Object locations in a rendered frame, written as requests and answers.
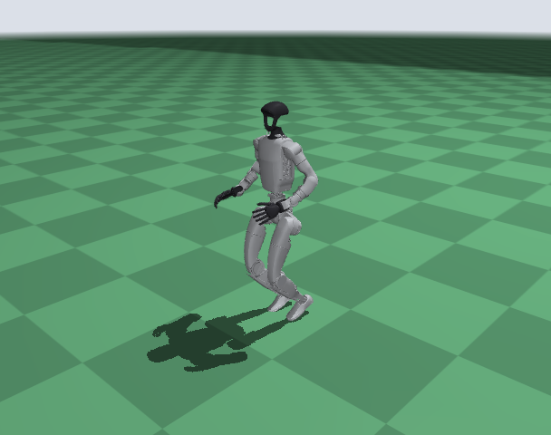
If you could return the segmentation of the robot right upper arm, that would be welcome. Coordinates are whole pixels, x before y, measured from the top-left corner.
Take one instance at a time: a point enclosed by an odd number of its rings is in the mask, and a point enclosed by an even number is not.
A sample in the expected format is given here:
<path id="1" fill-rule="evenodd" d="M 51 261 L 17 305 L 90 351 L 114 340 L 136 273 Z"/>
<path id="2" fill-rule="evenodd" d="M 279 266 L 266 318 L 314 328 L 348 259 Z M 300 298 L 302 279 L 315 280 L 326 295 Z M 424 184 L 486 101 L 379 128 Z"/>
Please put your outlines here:
<path id="1" fill-rule="evenodd" d="M 263 135 L 264 136 L 264 135 Z M 260 175 L 260 169 L 259 169 L 259 160 L 258 160 L 258 142 L 259 142 L 259 139 L 261 138 L 262 136 L 256 138 L 253 140 L 253 144 L 254 144 L 254 147 L 255 147 L 255 157 L 256 157 L 256 162 L 254 163 L 253 165 L 253 168 L 252 170 L 256 173 L 258 173 Z"/>

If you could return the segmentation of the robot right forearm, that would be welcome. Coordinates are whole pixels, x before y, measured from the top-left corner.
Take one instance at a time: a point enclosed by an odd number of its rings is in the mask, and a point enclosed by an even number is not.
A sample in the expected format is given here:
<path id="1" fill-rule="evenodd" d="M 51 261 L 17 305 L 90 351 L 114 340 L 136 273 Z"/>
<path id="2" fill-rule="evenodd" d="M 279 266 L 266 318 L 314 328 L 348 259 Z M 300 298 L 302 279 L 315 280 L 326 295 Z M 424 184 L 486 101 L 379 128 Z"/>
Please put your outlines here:
<path id="1" fill-rule="evenodd" d="M 254 164 L 253 164 L 254 165 Z M 241 186 L 243 187 L 243 190 L 238 192 L 237 193 L 237 196 L 240 197 L 243 195 L 244 191 L 247 190 L 251 185 L 252 183 L 258 179 L 258 176 L 257 174 L 252 170 L 253 166 L 251 167 L 251 169 L 248 171 L 248 173 L 243 177 L 243 179 L 239 182 L 237 186 Z"/>

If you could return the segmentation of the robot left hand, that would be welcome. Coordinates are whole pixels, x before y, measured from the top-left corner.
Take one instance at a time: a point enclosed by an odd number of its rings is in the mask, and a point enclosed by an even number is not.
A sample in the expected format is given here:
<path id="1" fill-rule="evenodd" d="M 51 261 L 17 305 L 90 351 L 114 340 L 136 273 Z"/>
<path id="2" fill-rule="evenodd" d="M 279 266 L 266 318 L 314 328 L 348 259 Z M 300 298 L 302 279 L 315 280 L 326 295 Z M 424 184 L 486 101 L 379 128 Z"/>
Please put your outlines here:
<path id="1" fill-rule="evenodd" d="M 283 202 L 283 201 L 285 201 L 285 200 L 286 200 L 286 199 L 282 199 L 282 200 L 280 200 L 280 201 L 278 201 L 278 202 L 276 202 L 276 203 L 266 203 L 266 202 L 257 203 L 258 206 L 262 206 L 262 205 L 263 205 L 263 206 L 266 206 L 266 207 L 260 208 L 260 209 L 258 209 L 258 210 L 253 211 L 252 213 L 256 213 L 256 212 L 259 212 L 259 211 L 263 211 L 263 210 L 264 210 L 264 212 L 262 212 L 262 213 L 260 213 L 260 214 L 257 214 L 257 215 L 255 215 L 255 216 L 253 216 L 253 218 L 257 218 L 257 217 L 260 217 L 260 216 L 266 214 L 265 216 L 263 216 L 263 217 L 261 217 L 261 218 L 259 218 L 259 219 L 256 220 L 256 222 L 257 222 L 257 221 L 260 221 L 260 220 L 262 220 L 262 219 L 264 219 L 264 218 L 269 217 L 269 218 L 266 219 L 265 221 L 259 223 L 259 225 L 265 224 L 265 223 L 266 223 L 267 221 L 269 221 L 270 219 L 275 218 L 275 217 L 278 215 L 278 213 L 283 213 L 283 212 L 285 212 L 285 211 L 287 211 L 287 210 L 289 209 L 289 208 L 288 208 L 288 209 L 284 210 L 283 205 L 281 204 L 281 202 Z"/>

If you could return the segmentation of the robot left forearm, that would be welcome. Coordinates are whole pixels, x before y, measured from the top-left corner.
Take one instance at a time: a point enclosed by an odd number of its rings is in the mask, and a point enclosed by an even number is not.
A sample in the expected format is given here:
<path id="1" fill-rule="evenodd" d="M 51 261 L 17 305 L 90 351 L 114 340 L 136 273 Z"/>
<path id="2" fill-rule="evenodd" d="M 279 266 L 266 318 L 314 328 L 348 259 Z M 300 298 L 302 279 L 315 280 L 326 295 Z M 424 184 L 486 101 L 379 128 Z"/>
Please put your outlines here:
<path id="1" fill-rule="evenodd" d="M 313 192 L 316 185 L 317 179 L 313 176 L 308 177 L 304 185 L 300 185 L 298 189 L 293 193 L 293 196 L 281 202 L 284 210 L 296 207 L 299 202 L 301 202 L 304 198 L 307 198 Z"/>

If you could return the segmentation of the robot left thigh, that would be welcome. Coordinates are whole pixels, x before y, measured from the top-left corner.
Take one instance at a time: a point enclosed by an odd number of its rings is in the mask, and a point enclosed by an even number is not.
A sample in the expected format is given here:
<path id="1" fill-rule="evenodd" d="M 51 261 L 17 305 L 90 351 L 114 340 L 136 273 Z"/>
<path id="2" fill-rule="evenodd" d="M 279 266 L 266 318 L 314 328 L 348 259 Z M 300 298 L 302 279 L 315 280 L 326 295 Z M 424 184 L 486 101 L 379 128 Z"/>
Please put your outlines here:
<path id="1" fill-rule="evenodd" d="M 289 236 L 297 235 L 301 228 L 301 222 L 289 212 L 279 219 L 275 227 L 267 259 L 267 282 L 275 288 L 276 279 L 281 273 L 284 274 L 281 270 L 291 247 Z"/>

